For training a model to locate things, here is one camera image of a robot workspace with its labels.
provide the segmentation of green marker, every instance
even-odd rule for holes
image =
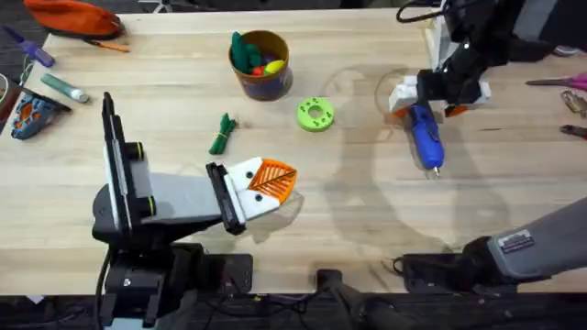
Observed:
[[[69,96],[71,99],[79,103],[86,103],[90,100],[90,96],[88,96],[83,90],[71,86],[50,73],[45,73],[40,80],[59,93]]]

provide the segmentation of pink scissors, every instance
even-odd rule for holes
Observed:
[[[542,79],[526,82],[530,86],[566,86],[587,92],[587,72],[579,73],[574,77],[562,79]]]

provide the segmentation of orange pouch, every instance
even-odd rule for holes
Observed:
[[[58,36],[109,40],[123,30],[112,12],[79,1],[25,0],[25,6],[39,24]]]

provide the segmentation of cup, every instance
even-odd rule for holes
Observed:
[[[255,100],[272,101],[284,96],[292,86],[293,76],[289,68],[289,50],[285,41],[277,34],[266,31],[250,31],[242,35],[246,44],[253,44],[259,48],[261,55],[271,56],[277,60],[283,60],[285,64],[274,73],[263,76],[246,74],[235,68],[228,50],[228,58],[232,70],[237,75],[238,81],[245,94]]]

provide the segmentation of green ring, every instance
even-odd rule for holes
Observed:
[[[312,117],[310,108],[317,106],[322,110],[322,115]],[[334,123],[334,108],[327,99],[322,97],[309,97],[297,107],[297,123],[308,132],[323,132]]]

